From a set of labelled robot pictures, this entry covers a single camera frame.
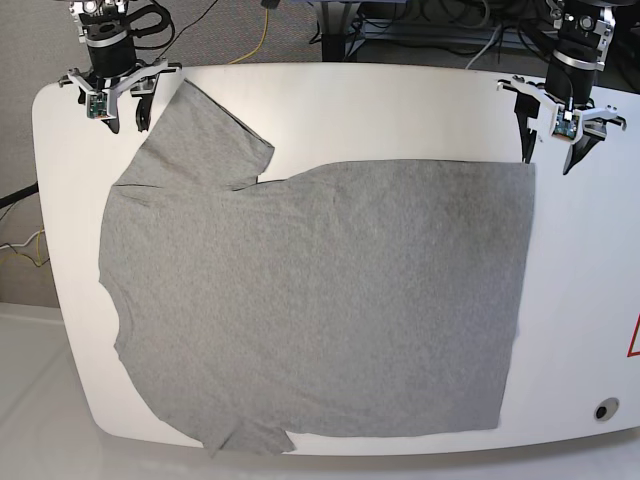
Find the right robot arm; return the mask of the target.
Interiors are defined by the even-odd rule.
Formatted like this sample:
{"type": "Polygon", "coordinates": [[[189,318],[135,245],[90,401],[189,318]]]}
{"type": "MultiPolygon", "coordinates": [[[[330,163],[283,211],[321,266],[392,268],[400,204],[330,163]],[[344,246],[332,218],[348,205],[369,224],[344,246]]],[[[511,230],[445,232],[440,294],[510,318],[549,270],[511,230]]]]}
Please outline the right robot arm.
{"type": "Polygon", "coordinates": [[[127,1],[73,1],[69,11],[91,66],[84,72],[70,69],[58,84],[75,86],[77,102],[85,108],[86,117],[102,122],[114,134],[120,130],[118,101],[130,93],[138,101],[137,129],[147,131],[160,76],[176,73],[182,65],[163,55],[151,63],[140,59],[140,51],[153,48],[138,46],[136,41],[169,30],[169,40],[157,47],[166,52],[176,39],[170,12],[156,1],[133,12],[127,1]]]}

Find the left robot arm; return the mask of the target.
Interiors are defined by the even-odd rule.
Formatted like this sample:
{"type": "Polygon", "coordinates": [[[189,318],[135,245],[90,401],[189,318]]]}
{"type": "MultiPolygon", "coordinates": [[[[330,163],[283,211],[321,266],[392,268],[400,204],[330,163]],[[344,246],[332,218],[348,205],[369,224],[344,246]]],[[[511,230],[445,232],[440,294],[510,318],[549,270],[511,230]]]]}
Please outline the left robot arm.
{"type": "Polygon", "coordinates": [[[607,126],[627,126],[626,119],[611,105],[598,107],[591,98],[596,76],[605,69],[613,43],[614,11],[627,1],[549,1],[549,16],[557,38],[535,26],[521,25],[547,63],[543,82],[520,76],[498,81],[500,90],[516,94],[514,113],[519,129],[522,162],[531,161],[538,133],[568,144],[563,173],[580,163],[600,142],[607,126]]]}

